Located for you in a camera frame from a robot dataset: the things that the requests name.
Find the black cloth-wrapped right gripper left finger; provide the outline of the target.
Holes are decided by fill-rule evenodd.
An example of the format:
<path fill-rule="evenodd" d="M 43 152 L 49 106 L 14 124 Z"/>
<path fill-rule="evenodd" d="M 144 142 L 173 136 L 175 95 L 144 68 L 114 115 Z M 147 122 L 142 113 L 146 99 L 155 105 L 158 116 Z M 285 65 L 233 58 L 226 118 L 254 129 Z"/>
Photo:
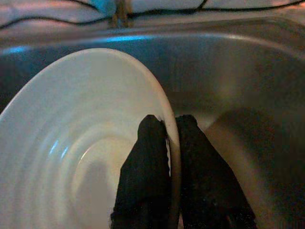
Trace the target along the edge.
<path fill-rule="evenodd" d="M 171 179 L 163 122 L 147 115 L 120 169 L 112 229 L 166 229 Z"/>

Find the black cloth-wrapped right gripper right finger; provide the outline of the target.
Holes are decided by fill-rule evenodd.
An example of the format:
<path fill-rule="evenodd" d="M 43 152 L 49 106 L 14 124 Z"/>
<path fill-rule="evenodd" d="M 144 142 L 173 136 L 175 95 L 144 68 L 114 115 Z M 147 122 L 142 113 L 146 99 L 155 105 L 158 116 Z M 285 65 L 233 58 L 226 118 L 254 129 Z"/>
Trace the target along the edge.
<path fill-rule="evenodd" d="M 256 229 L 253 213 L 233 171 L 212 146 L 196 119 L 176 118 L 186 229 Z"/>

